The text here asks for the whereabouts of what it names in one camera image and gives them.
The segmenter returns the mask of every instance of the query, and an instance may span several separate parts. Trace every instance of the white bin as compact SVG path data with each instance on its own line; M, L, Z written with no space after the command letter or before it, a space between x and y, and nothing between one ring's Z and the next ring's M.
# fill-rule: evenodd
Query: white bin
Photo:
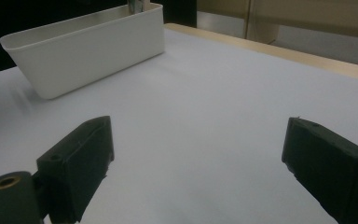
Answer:
M164 51L162 6L128 6L1 37L40 97L51 99Z

